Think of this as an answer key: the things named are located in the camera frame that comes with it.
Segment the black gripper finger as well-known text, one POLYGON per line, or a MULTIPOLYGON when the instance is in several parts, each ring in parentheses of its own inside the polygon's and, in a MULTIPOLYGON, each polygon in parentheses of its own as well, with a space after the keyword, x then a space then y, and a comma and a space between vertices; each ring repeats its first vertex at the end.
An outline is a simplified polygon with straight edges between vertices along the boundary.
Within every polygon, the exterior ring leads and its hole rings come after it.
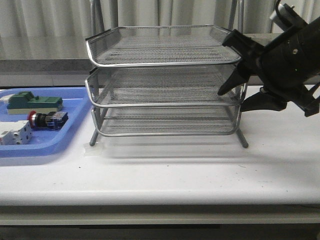
POLYGON ((233 88, 249 81, 252 71, 245 66, 237 66, 226 82, 219 88, 218 95, 222 96, 233 88))
POLYGON ((287 107, 287 101, 283 98, 270 94, 258 92, 248 97, 241 105, 241 112, 257 111, 257 110, 271 110, 282 111, 287 107))

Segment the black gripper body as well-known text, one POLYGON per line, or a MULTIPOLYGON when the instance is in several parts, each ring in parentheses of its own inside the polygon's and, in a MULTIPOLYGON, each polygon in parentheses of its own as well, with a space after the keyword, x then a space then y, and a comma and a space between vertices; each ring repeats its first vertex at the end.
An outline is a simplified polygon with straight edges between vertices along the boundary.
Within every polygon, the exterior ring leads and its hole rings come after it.
POLYGON ((251 70, 251 75, 261 79, 263 86, 259 92, 279 96, 287 103, 293 102, 304 111, 305 117, 320 112, 320 99, 313 96, 320 85, 317 83, 307 89, 304 84, 320 72, 318 18, 302 28, 290 27, 266 46, 236 29, 222 44, 241 56, 237 67, 246 67, 251 70))

